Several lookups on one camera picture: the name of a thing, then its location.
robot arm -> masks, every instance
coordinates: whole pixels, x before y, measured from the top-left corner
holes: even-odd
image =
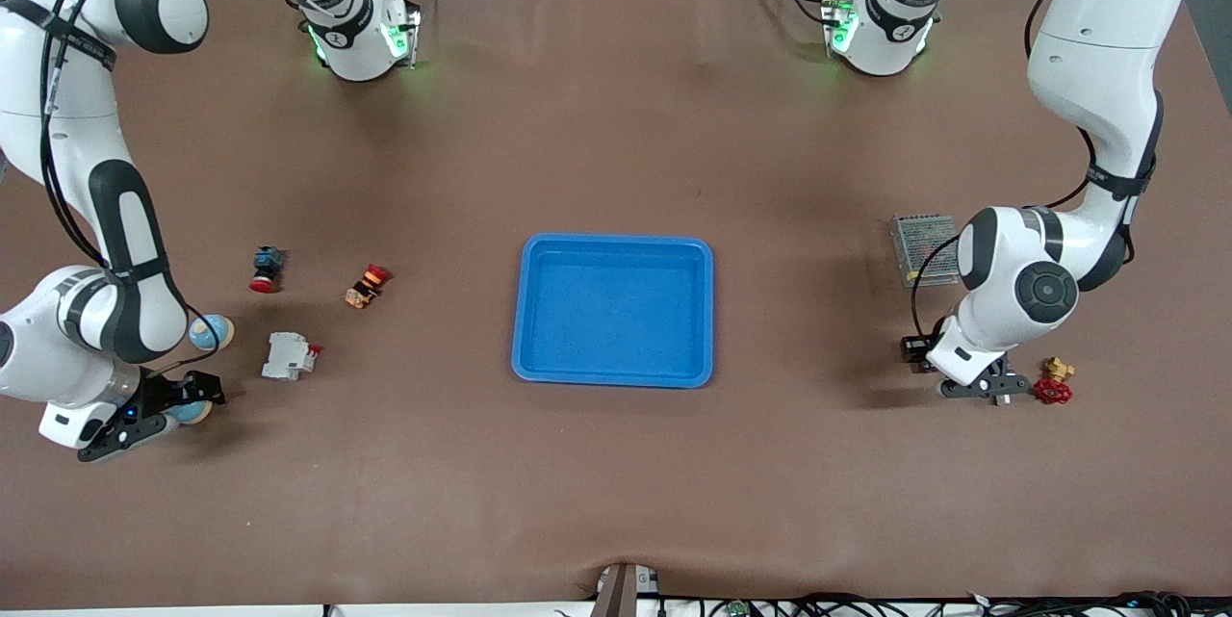
[[[898,6],[853,0],[856,11],[849,15],[835,9],[832,15],[845,26],[833,31],[832,50],[866,73],[898,73],[923,48],[909,30],[928,30],[919,21],[931,15],[924,1],[915,0],[922,10],[914,16],[912,0]],[[892,20],[877,21],[878,4],[890,7]],[[1008,350],[1060,326],[1079,293],[1120,271],[1163,118],[1152,85],[1154,60],[1179,6],[1180,0],[1052,1],[1027,79],[1045,107],[1090,133],[1090,186],[1069,213],[988,208],[963,228],[958,267],[970,292],[928,353],[950,379],[972,384]],[[901,42],[893,28],[901,28]]]
[[[171,384],[137,363],[170,352],[185,333],[150,195],[128,154],[111,81],[112,47],[193,50],[208,28],[205,0],[0,0],[0,151],[47,182],[41,83],[44,42],[67,42],[49,80],[52,160],[64,200],[91,228],[103,267],[63,267],[0,314],[0,393],[48,403],[39,431],[92,461],[174,429],[176,403],[224,403],[217,379]],[[413,57],[418,26],[403,0],[299,0],[323,60],[340,78],[378,78]]]

white toy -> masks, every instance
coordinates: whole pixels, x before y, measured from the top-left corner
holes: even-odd
[[[298,382],[299,372],[312,372],[317,366],[317,355],[320,355],[320,346],[299,333],[270,333],[270,358],[261,376],[277,382]]]

blue tray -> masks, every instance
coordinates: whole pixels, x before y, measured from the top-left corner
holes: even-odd
[[[529,382],[695,389],[715,363],[715,259],[684,236],[533,235],[514,372]]]

brown tabletop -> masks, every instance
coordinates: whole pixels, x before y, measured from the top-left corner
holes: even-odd
[[[886,79],[790,0],[423,2],[423,64],[372,85],[318,68],[282,0],[122,55],[176,278],[239,329],[207,363],[232,403],[96,466],[0,403],[0,606],[574,599],[617,560],[715,595],[1232,591],[1232,122],[1188,16],[1138,261],[1013,353],[1074,363],[1076,398],[992,408],[897,362],[886,223],[1082,177],[1026,86],[1032,0],[945,0]],[[48,208],[0,187],[0,307],[81,261]],[[711,383],[520,382],[536,232],[707,240]],[[259,245],[290,249],[277,296],[246,289]],[[354,310],[367,262],[397,278]],[[926,321],[957,297],[924,292]],[[317,372],[256,377],[275,329],[325,345]]]

